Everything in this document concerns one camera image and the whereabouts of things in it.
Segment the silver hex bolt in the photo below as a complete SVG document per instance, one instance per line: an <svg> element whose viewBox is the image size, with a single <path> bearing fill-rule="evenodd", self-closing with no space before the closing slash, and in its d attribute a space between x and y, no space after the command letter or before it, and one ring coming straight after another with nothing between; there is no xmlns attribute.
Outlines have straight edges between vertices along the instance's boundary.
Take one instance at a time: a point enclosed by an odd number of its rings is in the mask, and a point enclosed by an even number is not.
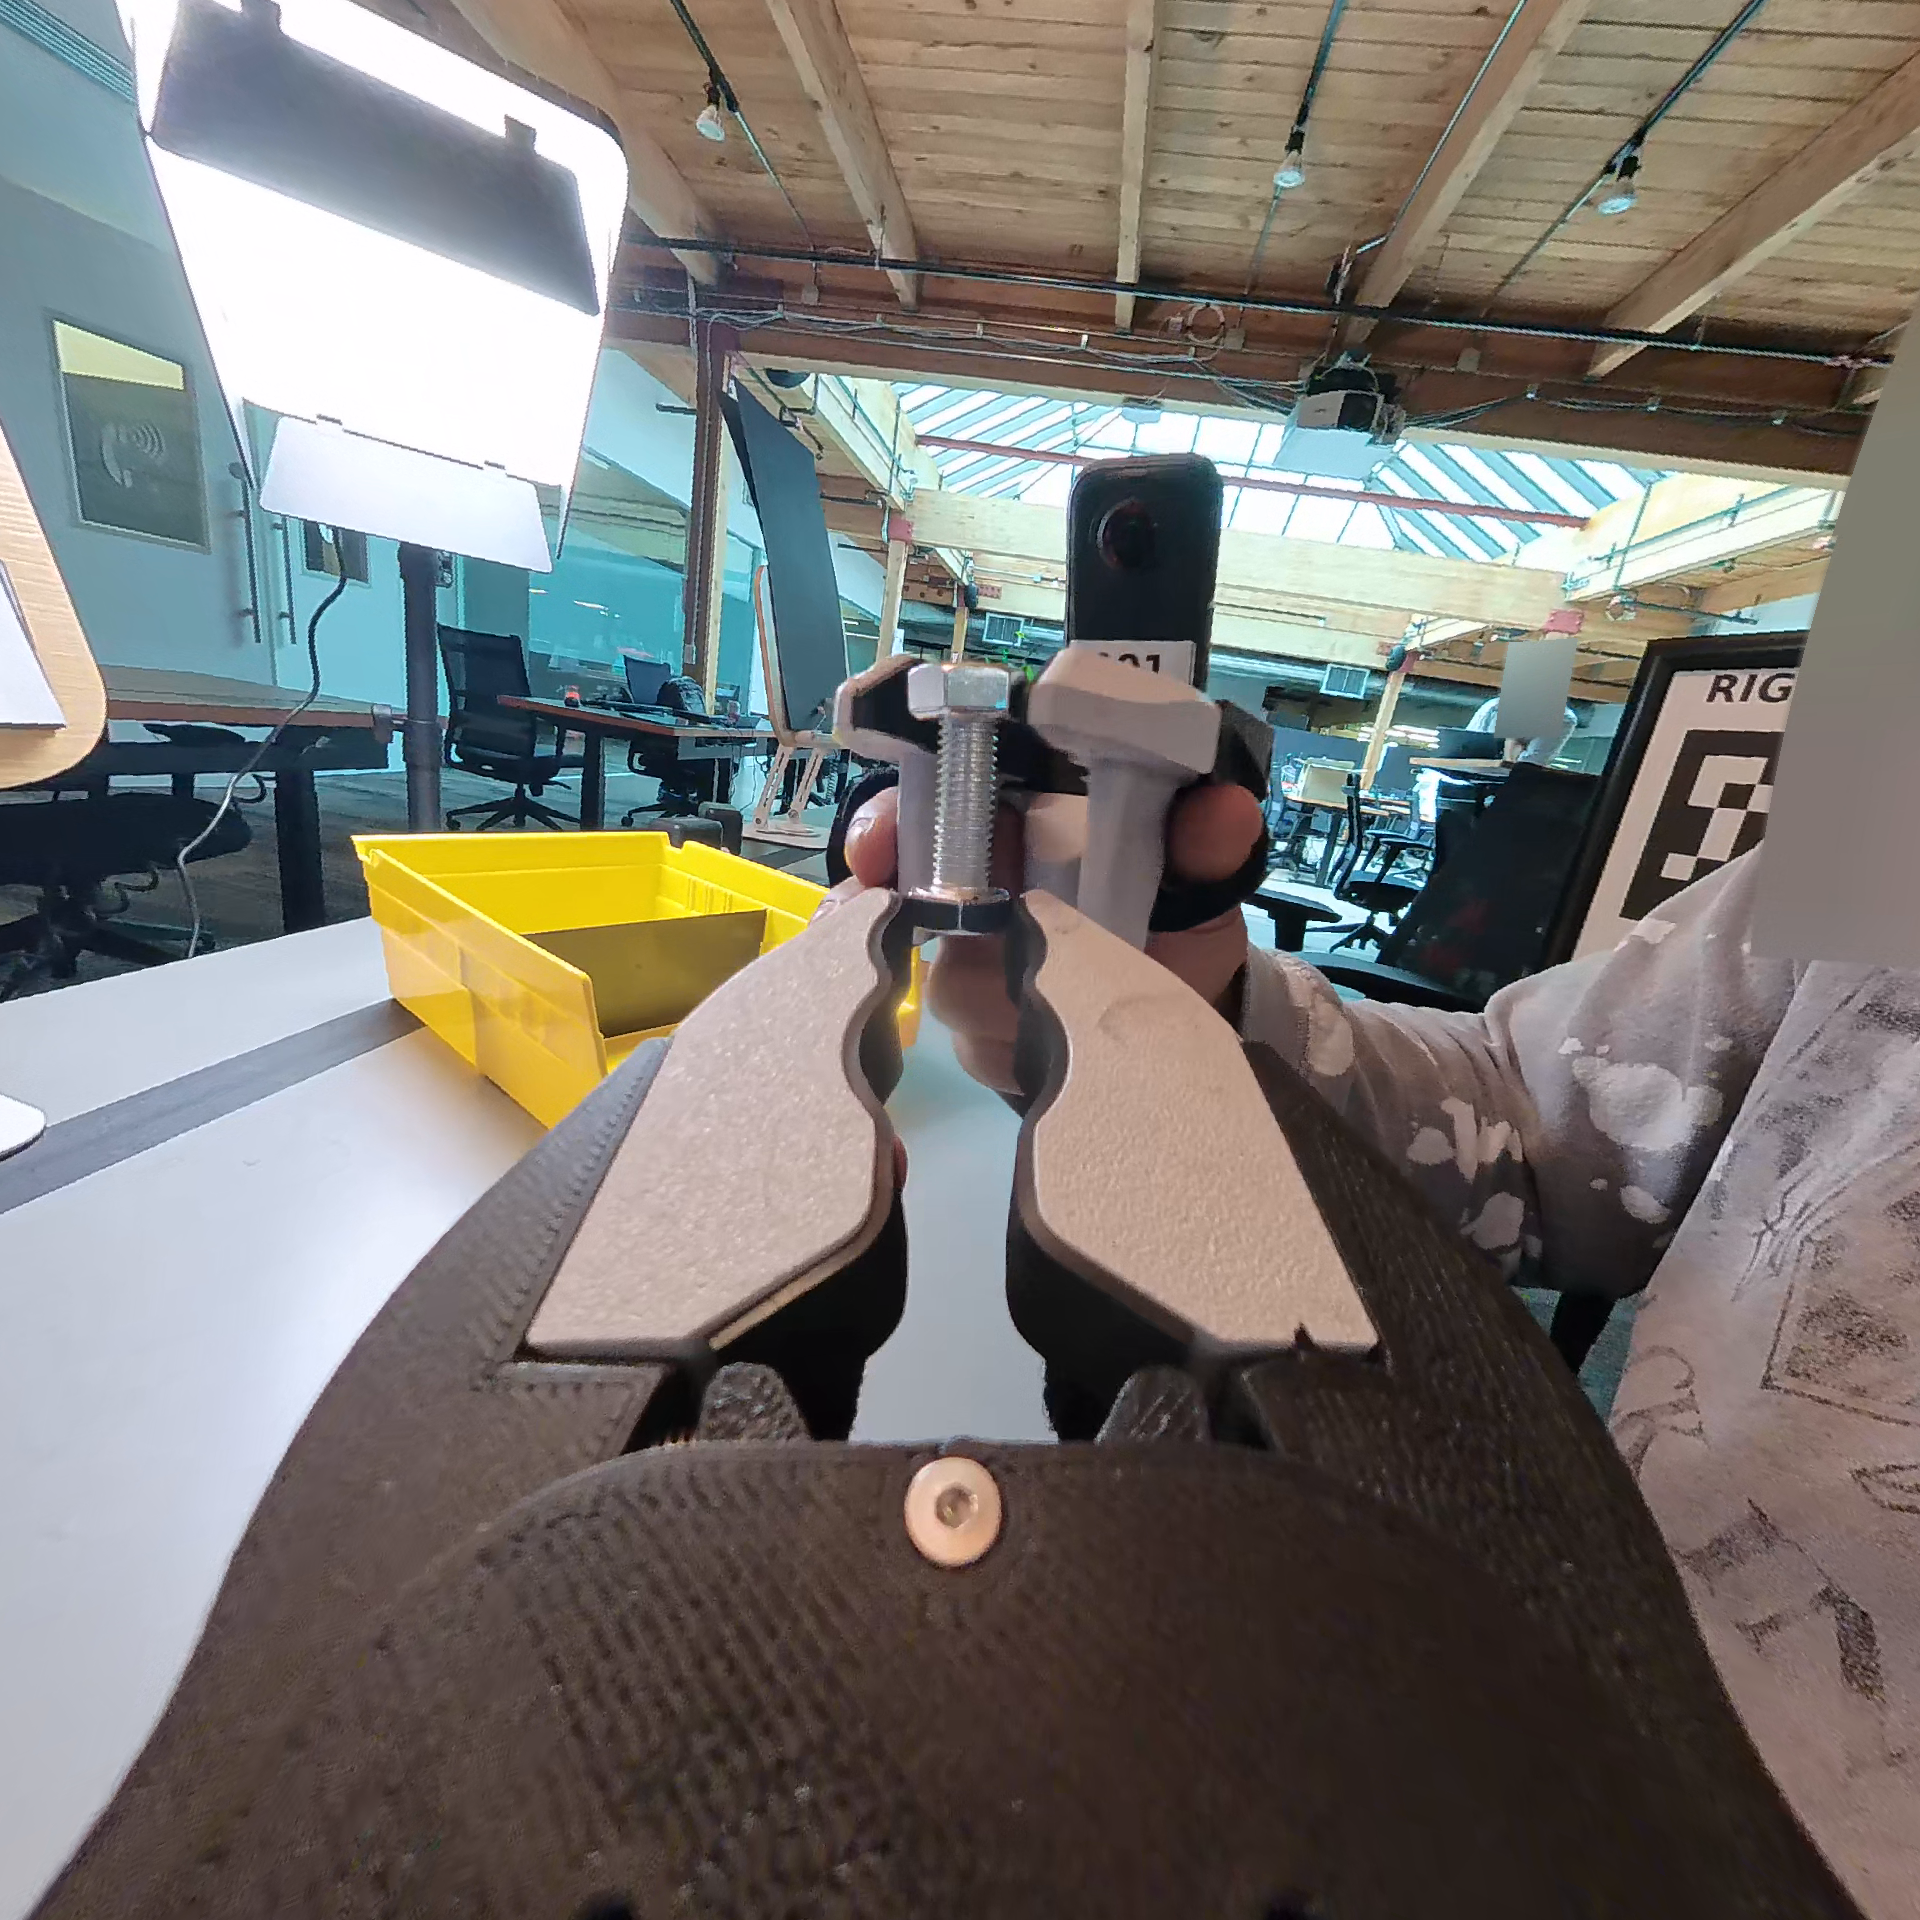
<svg viewBox="0 0 1920 1920"><path fill-rule="evenodd" d="M902 891L980 896L991 883L999 818L999 741L1013 704L1006 667L921 664L908 683L915 715L940 728L938 759L900 775L899 880Z"/></svg>

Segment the grey ceiling box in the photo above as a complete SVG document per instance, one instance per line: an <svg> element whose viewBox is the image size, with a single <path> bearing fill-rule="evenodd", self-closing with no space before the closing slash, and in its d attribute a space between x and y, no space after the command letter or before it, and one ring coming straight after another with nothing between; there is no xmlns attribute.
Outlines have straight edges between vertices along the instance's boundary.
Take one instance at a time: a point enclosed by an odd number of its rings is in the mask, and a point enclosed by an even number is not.
<svg viewBox="0 0 1920 1920"><path fill-rule="evenodd" d="M1406 420L1398 379L1342 356L1302 379L1275 467L1309 480L1364 483L1398 451Z"/></svg>

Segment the black light stand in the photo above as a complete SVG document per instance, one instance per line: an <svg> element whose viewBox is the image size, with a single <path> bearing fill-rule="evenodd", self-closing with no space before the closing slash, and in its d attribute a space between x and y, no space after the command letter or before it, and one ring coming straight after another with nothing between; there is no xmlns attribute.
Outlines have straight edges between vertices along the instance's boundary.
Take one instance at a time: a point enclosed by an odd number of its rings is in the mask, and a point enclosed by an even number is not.
<svg viewBox="0 0 1920 1920"><path fill-rule="evenodd" d="M425 545L397 543L403 601L401 754L410 833L441 833L441 556Z"/></svg>

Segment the black mesh office chair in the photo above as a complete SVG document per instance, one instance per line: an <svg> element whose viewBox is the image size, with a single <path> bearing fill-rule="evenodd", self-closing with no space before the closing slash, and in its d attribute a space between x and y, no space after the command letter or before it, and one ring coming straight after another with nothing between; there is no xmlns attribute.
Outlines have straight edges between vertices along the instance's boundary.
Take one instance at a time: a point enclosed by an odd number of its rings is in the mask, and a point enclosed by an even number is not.
<svg viewBox="0 0 1920 1920"><path fill-rule="evenodd" d="M1599 779L1519 763L1438 858L1375 961L1316 951L1305 962L1370 1001L1474 1015L1547 967L1555 920Z"/></svg>

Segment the white diffuser panel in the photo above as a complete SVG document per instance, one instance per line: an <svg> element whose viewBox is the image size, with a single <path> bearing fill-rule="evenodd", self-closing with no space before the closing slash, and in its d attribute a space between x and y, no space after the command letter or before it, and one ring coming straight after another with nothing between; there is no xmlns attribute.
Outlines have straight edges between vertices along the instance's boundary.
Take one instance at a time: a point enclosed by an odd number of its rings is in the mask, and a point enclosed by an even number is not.
<svg viewBox="0 0 1920 1920"><path fill-rule="evenodd" d="M529 572L554 568L534 483L327 420L277 420L258 497L267 512L367 537Z"/></svg>

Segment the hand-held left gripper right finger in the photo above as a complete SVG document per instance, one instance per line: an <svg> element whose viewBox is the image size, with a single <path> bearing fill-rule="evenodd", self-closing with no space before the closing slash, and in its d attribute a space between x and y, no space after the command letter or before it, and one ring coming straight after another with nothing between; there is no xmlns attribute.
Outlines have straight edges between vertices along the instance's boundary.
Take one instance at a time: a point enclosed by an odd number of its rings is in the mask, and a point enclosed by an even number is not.
<svg viewBox="0 0 1920 1920"><path fill-rule="evenodd" d="M1370 1357L1370 1315L1236 1028L1052 893L1007 925L1025 1099L1007 1313L1054 1426L1143 1369L1202 1401L1253 1362Z"/></svg>

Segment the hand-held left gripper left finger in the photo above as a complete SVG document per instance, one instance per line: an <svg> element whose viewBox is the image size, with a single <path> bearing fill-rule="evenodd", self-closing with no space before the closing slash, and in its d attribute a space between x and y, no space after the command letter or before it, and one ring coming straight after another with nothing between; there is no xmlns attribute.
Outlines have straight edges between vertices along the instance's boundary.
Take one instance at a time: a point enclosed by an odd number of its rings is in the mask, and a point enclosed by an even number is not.
<svg viewBox="0 0 1920 1920"><path fill-rule="evenodd" d="M772 1369L852 1426L905 1307L900 899L867 890L676 1028L529 1324L548 1362Z"/></svg>

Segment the dark wooden desk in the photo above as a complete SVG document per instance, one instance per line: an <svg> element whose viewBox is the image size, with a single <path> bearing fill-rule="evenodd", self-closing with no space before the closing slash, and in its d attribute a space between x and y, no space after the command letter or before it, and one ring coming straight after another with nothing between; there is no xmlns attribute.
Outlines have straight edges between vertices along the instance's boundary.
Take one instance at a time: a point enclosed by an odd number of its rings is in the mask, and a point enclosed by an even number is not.
<svg viewBox="0 0 1920 1920"><path fill-rule="evenodd" d="M564 704L534 695L498 695L495 704L503 711L529 714L563 737L582 739L580 827L588 833L601 833L609 825L609 748L626 753L636 737L667 733L666 724L643 715L645 709ZM731 805L731 779L741 762L774 748L772 732L766 728L731 728L713 717L703 724L678 722L678 732L667 737L687 751L687 759L694 754L703 759L698 745L710 741L710 753L729 763L729 773L721 775L726 785L718 788L725 797L715 802L725 807Z"/></svg>
<svg viewBox="0 0 1920 1920"><path fill-rule="evenodd" d="M107 733L76 779L170 777L185 795L201 777L226 777L257 741L277 733L253 773L273 788L278 907L286 933L327 920L317 777L385 773L397 732L394 711L245 680L109 665L103 671Z"/></svg>

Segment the black bin divider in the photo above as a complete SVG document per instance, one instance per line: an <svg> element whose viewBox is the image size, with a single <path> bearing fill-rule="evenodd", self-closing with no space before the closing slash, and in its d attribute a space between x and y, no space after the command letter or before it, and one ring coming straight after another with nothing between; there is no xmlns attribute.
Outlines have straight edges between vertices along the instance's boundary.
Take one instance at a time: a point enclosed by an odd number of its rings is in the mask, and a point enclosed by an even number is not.
<svg viewBox="0 0 1920 1920"><path fill-rule="evenodd" d="M585 975L605 1040L678 1024L710 992L761 955L766 913L738 907L597 928L554 928L532 946Z"/></svg>

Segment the tall black panel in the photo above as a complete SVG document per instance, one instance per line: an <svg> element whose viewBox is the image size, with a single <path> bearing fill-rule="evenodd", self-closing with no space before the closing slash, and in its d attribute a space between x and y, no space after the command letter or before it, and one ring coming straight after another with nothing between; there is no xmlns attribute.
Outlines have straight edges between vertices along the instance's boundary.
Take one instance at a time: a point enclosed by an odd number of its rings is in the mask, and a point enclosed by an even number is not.
<svg viewBox="0 0 1920 1920"><path fill-rule="evenodd" d="M828 733L847 677L847 637L819 468L753 394L734 388L725 412L763 545L774 658L769 692L790 732Z"/></svg>

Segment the wooden document board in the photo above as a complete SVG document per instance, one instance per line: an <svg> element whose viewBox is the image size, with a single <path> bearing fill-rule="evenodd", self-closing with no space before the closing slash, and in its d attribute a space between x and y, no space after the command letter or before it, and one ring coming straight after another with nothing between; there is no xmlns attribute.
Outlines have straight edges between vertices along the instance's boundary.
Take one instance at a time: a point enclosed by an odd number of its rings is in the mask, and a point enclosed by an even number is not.
<svg viewBox="0 0 1920 1920"><path fill-rule="evenodd" d="M62 730L3 728L3 788L14 792L71 773L105 739L107 699L9 436L3 436L3 568L65 709Z"/></svg>

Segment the wooden panel stand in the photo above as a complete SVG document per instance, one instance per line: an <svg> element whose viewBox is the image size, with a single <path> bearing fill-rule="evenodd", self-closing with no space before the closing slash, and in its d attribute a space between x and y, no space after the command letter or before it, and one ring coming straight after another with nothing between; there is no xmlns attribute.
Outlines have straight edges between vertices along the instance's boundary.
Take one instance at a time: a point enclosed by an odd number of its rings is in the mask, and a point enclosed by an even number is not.
<svg viewBox="0 0 1920 1920"><path fill-rule="evenodd" d="M822 768L838 759L842 748L822 728L794 728L785 707L785 683L778 649L774 600L771 570L758 565L753 577L753 607L756 618L758 665L769 707L769 728L774 739L772 756L766 762L758 797L746 825L746 837L803 852L821 852L828 845L830 827L810 825L806 811L817 801L817 785Z"/></svg>

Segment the person's right hand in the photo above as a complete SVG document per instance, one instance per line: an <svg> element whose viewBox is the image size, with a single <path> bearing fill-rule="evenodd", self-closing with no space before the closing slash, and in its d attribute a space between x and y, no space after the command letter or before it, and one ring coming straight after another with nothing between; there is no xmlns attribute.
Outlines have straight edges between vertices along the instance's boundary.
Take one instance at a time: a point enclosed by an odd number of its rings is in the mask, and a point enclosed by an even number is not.
<svg viewBox="0 0 1920 1920"><path fill-rule="evenodd" d="M846 840L847 876L821 900L819 917L861 891L894 888L895 815L899 794L885 788L852 816ZM1187 788L1169 815L1163 876L1188 885L1230 880L1258 850L1262 833L1262 805L1250 792L1236 785ZM1230 1024L1241 1019L1250 944L1236 904L1194 928L1153 933L1145 953ZM1007 994L1003 939L955 935L941 943L929 975L925 1008L948 1028L955 1060L1020 1111L1020 1015Z"/></svg>

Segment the grey wall sign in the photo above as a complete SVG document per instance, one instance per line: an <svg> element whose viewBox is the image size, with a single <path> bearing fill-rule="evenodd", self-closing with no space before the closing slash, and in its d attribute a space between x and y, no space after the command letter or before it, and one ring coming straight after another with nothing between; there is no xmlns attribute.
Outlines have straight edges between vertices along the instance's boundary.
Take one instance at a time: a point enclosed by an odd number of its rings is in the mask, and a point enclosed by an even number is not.
<svg viewBox="0 0 1920 1920"><path fill-rule="evenodd" d="M97 533L207 551L201 420L183 364L50 317L77 522Z"/></svg>

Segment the large yellow plastic bin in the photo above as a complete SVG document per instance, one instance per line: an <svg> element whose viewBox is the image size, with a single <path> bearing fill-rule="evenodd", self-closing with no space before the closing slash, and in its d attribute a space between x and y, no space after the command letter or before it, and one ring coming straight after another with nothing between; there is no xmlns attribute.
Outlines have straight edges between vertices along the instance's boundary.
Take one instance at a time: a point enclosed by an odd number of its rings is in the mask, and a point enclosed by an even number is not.
<svg viewBox="0 0 1920 1920"><path fill-rule="evenodd" d="M673 848L662 833L361 834L355 850L391 996L541 1125L681 1023L605 1040L585 975L531 935L758 907L761 957L826 899L811 880Z"/></svg>

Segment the black light flag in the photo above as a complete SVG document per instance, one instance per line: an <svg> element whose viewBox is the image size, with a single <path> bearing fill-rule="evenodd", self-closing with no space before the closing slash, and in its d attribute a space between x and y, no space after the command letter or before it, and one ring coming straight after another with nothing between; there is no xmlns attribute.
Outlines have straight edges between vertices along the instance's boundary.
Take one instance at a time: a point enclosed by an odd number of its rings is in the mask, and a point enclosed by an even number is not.
<svg viewBox="0 0 1920 1920"><path fill-rule="evenodd" d="M505 120L455 113L291 40L277 5L188 2L159 71L158 149L509 281L601 297L577 177Z"/></svg>

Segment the black white marker board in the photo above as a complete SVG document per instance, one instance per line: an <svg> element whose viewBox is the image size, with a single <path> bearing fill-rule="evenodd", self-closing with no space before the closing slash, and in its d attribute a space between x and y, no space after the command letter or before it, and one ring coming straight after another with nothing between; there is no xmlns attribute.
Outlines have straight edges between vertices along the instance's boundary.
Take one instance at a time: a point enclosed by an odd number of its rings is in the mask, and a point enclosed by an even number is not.
<svg viewBox="0 0 1920 1920"><path fill-rule="evenodd" d="M1762 842L1805 642L1799 631L1647 647L1543 949L1547 967L1652 931L1675 893Z"/></svg>

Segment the person's right forearm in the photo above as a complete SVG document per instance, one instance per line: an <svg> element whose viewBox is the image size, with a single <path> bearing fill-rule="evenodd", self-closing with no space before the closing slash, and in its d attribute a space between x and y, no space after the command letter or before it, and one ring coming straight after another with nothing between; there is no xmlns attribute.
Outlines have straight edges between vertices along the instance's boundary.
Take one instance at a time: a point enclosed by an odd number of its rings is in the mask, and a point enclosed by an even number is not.
<svg viewBox="0 0 1920 1920"><path fill-rule="evenodd" d="M1801 979L1754 953L1759 865L1762 848L1738 858L1474 1015L1347 1001L1308 962L1255 953L1239 1031L1503 1277L1619 1300L1765 1111Z"/></svg>

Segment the printed instruction sheet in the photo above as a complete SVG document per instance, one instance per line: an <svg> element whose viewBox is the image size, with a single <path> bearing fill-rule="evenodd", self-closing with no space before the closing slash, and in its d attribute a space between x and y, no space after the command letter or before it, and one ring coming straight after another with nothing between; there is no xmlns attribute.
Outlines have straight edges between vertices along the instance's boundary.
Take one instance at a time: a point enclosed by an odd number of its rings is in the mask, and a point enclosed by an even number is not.
<svg viewBox="0 0 1920 1920"><path fill-rule="evenodd" d="M38 660L7 568L3 568L3 728L65 728L65 709Z"/></svg>

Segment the bright softbox light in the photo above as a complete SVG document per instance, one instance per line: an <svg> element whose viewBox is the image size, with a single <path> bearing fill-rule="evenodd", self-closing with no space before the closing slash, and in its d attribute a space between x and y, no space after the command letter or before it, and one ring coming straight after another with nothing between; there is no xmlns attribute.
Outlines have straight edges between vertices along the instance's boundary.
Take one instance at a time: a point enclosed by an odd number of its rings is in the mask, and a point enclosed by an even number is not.
<svg viewBox="0 0 1920 1920"><path fill-rule="evenodd" d="M604 343L629 164L589 116L358 5L277 5L291 40L489 131L534 131L578 183L601 300L585 315L269 187L159 152L154 109L180 5L116 5L134 120L229 402L572 480Z"/></svg>

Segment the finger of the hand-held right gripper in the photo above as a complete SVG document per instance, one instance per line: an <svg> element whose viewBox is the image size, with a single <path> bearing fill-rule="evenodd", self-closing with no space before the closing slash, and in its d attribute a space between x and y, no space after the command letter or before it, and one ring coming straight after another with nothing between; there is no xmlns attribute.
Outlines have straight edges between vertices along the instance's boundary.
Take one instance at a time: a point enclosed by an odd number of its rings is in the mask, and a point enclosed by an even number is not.
<svg viewBox="0 0 1920 1920"><path fill-rule="evenodd" d="M1214 770L1218 709L1180 680L1062 649L1035 683L1035 732L1084 773L1076 909L1145 949L1177 794Z"/></svg>
<svg viewBox="0 0 1920 1920"><path fill-rule="evenodd" d="M831 741L863 762L900 765L938 759L938 722L915 715L908 703L908 683L919 667L913 657L890 657L842 682L831 699Z"/></svg>

